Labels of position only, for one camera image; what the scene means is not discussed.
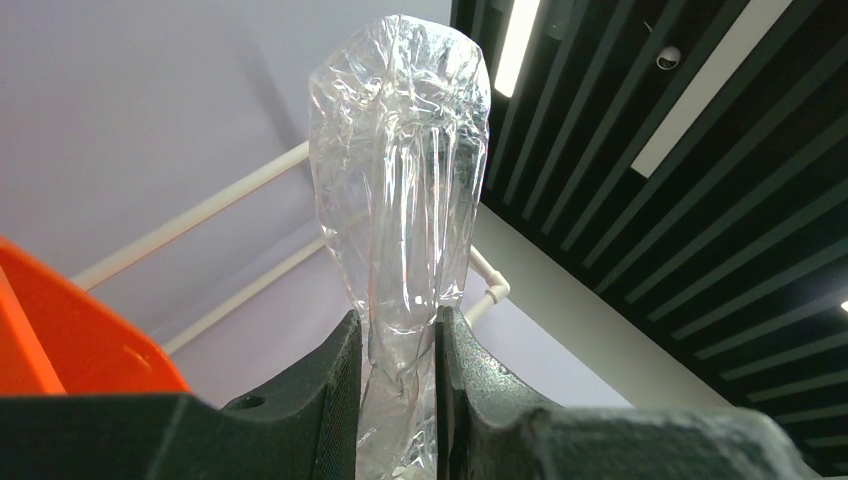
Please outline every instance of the transparent plastic bag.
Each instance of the transparent plastic bag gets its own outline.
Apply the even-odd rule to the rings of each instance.
[[[433,322],[465,287],[488,143],[482,52],[452,28],[385,17],[309,89],[318,219],[366,320],[357,478],[435,478]]]

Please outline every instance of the ceiling light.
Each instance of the ceiling light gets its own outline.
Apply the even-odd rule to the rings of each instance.
[[[512,12],[509,15],[509,25],[506,29],[501,59],[498,62],[498,72],[495,76],[495,90],[507,97],[512,96],[515,82],[518,80],[518,71],[521,70],[521,62],[527,50],[527,42],[530,40],[530,32],[533,30],[533,22],[536,20],[536,10],[539,8],[539,0],[514,0]]]

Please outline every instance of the hole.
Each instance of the hole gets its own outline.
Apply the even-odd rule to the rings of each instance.
[[[242,397],[230,404],[230,410],[247,410],[265,403],[265,397]]]

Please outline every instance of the fluorescent light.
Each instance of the fluorescent light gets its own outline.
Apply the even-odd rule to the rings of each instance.
[[[724,34],[710,58],[689,82],[686,90],[663,119],[648,143],[630,165],[643,177],[650,178],[672,148],[683,137],[713,97],[748,54],[757,46],[791,0],[748,2],[733,25]]]
[[[521,70],[521,62],[524,60],[527,42],[530,41],[530,32],[533,30],[538,8],[539,0],[513,0],[512,2],[506,39],[495,77],[495,89],[507,97],[511,97],[515,89],[518,71]]]

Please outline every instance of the black plastic part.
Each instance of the black plastic part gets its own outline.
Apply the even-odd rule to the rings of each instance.
[[[453,309],[436,324],[436,382],[439,480],[807,477],[760,413],[556,405],[483,349]]]
[[[0,478],[352,479],[361,351],[351,311],[221,411],[190,394],[0,399]]]

